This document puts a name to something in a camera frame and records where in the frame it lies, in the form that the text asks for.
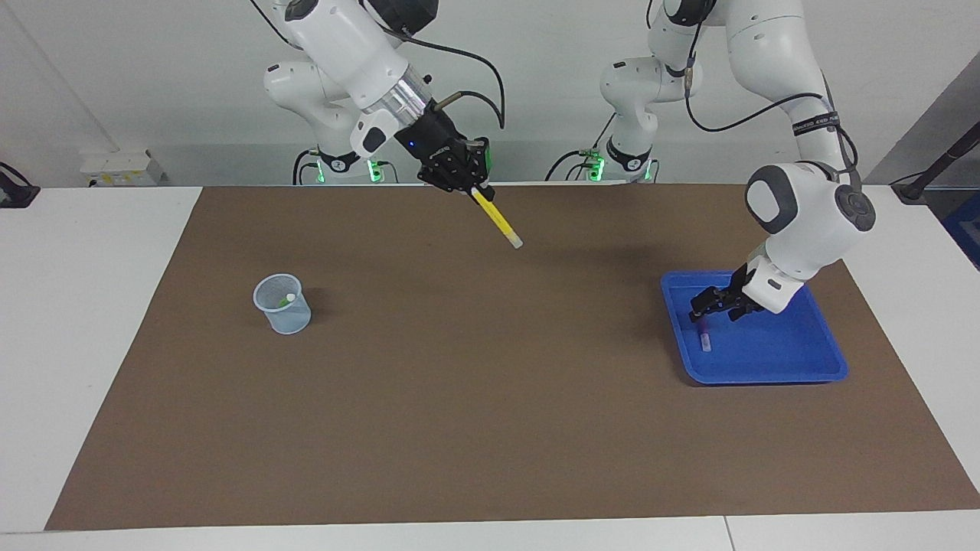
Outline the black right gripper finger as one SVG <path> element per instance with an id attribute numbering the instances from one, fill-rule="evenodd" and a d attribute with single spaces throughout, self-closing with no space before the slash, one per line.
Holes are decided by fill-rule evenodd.
<path id="1" fill-rule="evenodd" d="M 461 168 L 452 172 L 445 168 L 435 168 L 421 166 L 419 179 L 424 184 L 429 184 L 445 192 L 459 192 L 468 195 L 470 199 L 476 201 L 475 192 L 487 201 L 493 202 L 495 199 L 495 189 L 487 184 L 488 171 L 486 168 Z"/>
<path id="2" fill-rule="evenodd" d="M 463 188 L 486 186 L 491 170 L 490 145 L 488 137 L 463 140 L 465 146 Z"/>

